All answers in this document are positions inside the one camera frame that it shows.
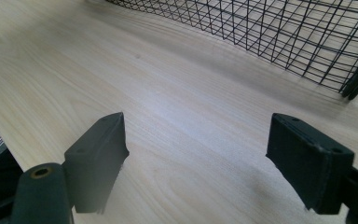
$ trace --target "wire mesh basket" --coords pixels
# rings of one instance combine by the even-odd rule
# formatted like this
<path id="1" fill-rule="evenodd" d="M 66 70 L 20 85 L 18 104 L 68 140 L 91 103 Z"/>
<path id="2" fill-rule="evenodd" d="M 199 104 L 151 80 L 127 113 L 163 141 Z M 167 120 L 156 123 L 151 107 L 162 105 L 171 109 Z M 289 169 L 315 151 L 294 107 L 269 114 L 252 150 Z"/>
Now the wire mesh basket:
<path id="1" fill-rule="evenodd" d="M 358 87 L 358 0 L 107 1 L 221 36 L 345 96 Z"/>

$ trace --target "metal wire frame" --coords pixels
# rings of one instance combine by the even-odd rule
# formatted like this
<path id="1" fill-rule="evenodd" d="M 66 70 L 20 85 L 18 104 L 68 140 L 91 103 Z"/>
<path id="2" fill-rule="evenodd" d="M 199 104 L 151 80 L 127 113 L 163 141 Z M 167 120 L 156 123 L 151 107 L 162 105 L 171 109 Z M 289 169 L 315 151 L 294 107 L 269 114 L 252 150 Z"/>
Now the metal wire frame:
<path id="1" fill-rule="evenodd" d="M 358 0 L 107 0 L 221 36 L 342 92 L 358 67 Z"/>

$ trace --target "screw hole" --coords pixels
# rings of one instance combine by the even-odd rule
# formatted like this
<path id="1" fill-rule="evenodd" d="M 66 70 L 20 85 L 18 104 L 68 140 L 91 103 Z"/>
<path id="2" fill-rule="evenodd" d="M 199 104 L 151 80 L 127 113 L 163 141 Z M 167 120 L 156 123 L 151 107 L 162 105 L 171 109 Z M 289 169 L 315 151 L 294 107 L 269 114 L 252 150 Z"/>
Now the screw hole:
<path id="1" fill-rule="evenodd" d="M 51 167 L 42 167 L 39 168 L 31 173 L 31 178 L 33 179 L 40 179 L 43 178 L 51 173 Z"/>

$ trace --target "light wood grain surface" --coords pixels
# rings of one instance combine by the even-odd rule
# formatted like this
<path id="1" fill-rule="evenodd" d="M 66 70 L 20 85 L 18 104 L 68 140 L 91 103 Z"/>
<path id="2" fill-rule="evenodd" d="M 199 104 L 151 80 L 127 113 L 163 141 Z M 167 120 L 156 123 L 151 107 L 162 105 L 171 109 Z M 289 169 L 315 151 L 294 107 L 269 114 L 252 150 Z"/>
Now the light wood grain surface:
<path id="1" fill-rule="evenodd" d="M 356 152 L 349 104 L 181 23 L 104 1 L 0 0 L 0 134 L 21 167 L 63 162 L 123 111 L 130 156 L 81 223 L 343 223 L 304 209 L 266 157 L 273 112 Z"/>

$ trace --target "black wire grid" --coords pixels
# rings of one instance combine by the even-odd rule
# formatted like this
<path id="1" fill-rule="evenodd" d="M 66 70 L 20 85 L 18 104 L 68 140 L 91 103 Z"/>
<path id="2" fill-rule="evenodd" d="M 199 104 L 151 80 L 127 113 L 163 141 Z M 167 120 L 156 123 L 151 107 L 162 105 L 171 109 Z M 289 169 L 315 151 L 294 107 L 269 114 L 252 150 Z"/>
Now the black wire grid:
<path id="1" fill-rule="evenodd" d="M 358 69 L 358 0 L 107 0 L 180 21 L 343 92 Z"/>

